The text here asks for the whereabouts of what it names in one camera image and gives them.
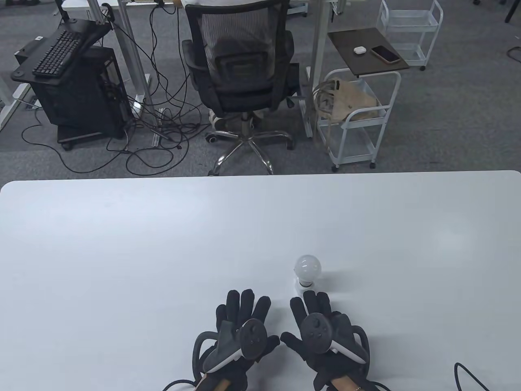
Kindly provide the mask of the person's right hand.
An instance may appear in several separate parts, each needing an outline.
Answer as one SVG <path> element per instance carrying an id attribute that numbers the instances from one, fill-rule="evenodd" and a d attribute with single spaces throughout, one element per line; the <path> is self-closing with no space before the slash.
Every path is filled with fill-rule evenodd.
<path id="1" fill-rule="evenodd" d="M 333 311 L 325 292 L 306 291 L 290 300 L 290 308 L 301 335 L 283 332 L 280 340 L 316 372 L 316 391 L 377 390 L 367 379 L 370 345 L 365 331 L 346 314 Z"/>

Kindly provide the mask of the person's left hand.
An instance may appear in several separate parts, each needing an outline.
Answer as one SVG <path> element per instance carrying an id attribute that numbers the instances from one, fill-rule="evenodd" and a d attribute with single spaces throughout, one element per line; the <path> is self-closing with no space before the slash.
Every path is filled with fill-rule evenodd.
<path id="1" fill-rule="evenodd" d="M 192 370 L 196 391 L 245 391 L 247 373 L 279 345 L 268 335 L 265 320 L 271 307 L 268 296 L 255 300 L 253 290 L 228 292 L 216 308 L 216 331 L 203 332 L 194 343 Z"/>

